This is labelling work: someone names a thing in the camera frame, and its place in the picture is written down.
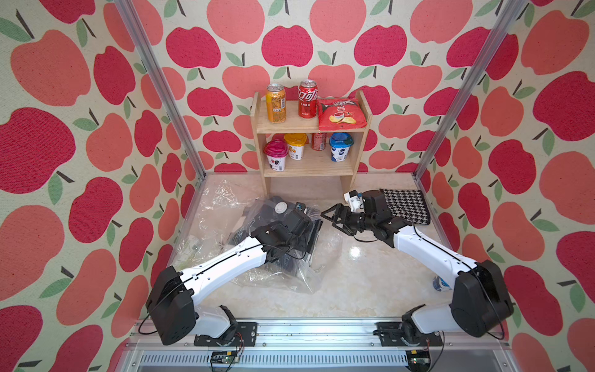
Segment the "clear plastic vacuum bag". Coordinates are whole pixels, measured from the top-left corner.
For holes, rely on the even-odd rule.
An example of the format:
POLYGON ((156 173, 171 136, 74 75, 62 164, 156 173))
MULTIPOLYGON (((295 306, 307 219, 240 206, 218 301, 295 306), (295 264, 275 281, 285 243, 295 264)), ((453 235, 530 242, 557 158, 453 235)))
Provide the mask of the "clear plastic vacuum bag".
POLYGON ((177 269, 192 268, 263 237, 263 265, 231 280, 234 285, 313 294, 342 254, 342 235, 321 216, 317 201, 265 196, 233 181, 206 186, 192 227, 173 255, 177 269))

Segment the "black white houndstooth scarf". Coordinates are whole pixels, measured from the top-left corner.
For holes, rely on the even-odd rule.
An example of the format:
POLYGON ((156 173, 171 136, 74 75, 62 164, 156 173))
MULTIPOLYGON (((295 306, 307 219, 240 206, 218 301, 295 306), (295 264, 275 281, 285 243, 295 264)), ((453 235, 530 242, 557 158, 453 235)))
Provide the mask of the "black white houndstooth scarf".
POLYGON ((427 226, 431 216, 420 190, 381 189, 393 216, 401 217, 416 225, 427 226))

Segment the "navy blue plaid scarf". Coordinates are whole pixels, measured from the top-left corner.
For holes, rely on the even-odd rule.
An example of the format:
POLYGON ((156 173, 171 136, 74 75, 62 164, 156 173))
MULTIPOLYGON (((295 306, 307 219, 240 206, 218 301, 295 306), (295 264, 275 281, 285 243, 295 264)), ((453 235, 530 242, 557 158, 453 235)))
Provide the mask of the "navy blue plaid scarf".
POLYGON ((257 199, 244 209, 227 243, 235 246, 247 237, 256 237, 263 243, 267 264, 292 271, 297 263, 311 260, 321 227, 318 209, 273 196, 257 199))

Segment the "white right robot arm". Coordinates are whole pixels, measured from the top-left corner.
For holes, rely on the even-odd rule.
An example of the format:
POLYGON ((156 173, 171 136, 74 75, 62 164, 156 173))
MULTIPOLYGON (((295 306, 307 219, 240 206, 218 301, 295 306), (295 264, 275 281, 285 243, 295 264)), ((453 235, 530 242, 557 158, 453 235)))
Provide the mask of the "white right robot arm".
POLYGON ((372 232, 377 240, 421 262, 453 291, 449 304, 420 305, 401 316, 397 333, 404 343, 414 345, 441 331, 482 337, 512 316, 512 301, 494 262, 465 257, 419 232, 412 218, 392 213, 381 190, 351 191, 344 197, 344 204, 326 209, 322 218, 350 237, 372 232))

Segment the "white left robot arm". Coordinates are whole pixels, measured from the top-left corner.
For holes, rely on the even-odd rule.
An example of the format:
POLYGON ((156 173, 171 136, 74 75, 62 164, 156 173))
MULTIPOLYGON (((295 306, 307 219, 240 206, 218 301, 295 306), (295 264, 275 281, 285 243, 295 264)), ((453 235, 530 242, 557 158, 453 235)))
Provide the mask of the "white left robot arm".
POLYGON ((165 268, 147 299, 148 318, 165 346, 188 335, 207 337, 227 346, 241 335, 240 324, 224 305, 201 307, 215 290, 241 274, 285 258, 306 260, 316 244, 322 220, 299 208, 274 214, 268 222, 257 215, 241 229, 235 246, 193 268, 165 268))

